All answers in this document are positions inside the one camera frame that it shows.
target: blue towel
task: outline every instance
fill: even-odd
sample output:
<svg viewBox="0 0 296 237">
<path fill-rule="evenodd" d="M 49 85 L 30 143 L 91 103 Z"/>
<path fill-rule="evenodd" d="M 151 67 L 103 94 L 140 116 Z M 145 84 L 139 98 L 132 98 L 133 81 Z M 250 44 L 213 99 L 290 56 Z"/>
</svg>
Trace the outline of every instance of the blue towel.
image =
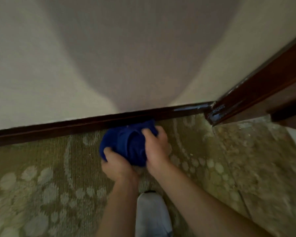
<svg viewBox="0 0 296 237">
<path fill-rule="evenodd" d="M 146 166 L 145 137 L 141 132 L 144 128 L 149 128 L 155 136 L 158 135 L 154 120 L 109 129 L 100 143 L 102 159 L 107 161 L 103 151 L 105 147 L 111 147 L 131 165 Z"/>
</svg>

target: floor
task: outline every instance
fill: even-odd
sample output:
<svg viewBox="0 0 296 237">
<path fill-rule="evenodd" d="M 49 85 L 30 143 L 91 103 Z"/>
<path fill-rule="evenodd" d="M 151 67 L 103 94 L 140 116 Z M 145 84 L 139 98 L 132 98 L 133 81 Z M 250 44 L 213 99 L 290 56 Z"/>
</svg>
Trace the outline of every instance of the floor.
<svg viewBox="0 0 296 237">
<path fill-rule="evenodd" d="M 275 236 L 296 236 L 296 144 L 265 118 L 219 125 L 203 115 L 159 122 L 171 161 Z M 100 169 L 105 131 L 0 147 L 0 237 L 91 236 L 113 183 Z M 176 236 L 191 230 L 145 169 L 139 192 L 165 199 Z"/>
</svg>

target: foot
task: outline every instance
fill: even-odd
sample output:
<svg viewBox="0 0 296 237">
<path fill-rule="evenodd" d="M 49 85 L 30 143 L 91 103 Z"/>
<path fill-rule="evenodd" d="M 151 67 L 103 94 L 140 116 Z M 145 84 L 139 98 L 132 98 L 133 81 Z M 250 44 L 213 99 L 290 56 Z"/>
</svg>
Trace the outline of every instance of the foot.
<svg viewBox="0 0 296 237">
<path fill-rule="evenodd" d="M 167 206 L 154 191 L 142 193 L 137 199 L 135 237 L 148 236 L 173 236 Z"/>
</svg>

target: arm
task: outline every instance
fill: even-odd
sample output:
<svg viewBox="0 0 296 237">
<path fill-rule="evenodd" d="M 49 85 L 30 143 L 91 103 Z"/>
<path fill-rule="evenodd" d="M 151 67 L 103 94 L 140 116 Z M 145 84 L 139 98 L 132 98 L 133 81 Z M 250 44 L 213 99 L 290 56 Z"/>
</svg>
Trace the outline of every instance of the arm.
<svg viewBox="0 0 296 237">
<path fill-rule="evenodd" d="M 168 139 L 162 127 L 159 135 L 143 130 L 147 168 L 170 197 L 196 236 L 271 236 L 193 183 L 174 166 L 166 154 Z"/>
<path fill-rule="evenodd" d="M 107 162 L 102 161 L 102 170 L 115 184 L 96 237 L 134 236 L 138 176 L 122 156 L 110 148 L 105 148 L 104 153 Z"/>
</svg>

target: forearm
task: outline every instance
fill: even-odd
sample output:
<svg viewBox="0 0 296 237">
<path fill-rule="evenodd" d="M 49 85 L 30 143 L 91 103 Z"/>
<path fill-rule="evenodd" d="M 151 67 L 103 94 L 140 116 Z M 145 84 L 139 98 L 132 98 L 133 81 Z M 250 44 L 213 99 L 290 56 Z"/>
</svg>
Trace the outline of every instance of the forearm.
<svg viewBox="0 0 296 237">
<path fill-rule="evenodd" d="M 137 178 L 115 182 L 96 237 L 135 235 L 137 195 Z"/>
<path fill-rule="evenodd" d="M 199 188 L 171 163 L 155 178 L 197 236 L 270 236 L 265 230 L 241 216 Z"/>
</svg>

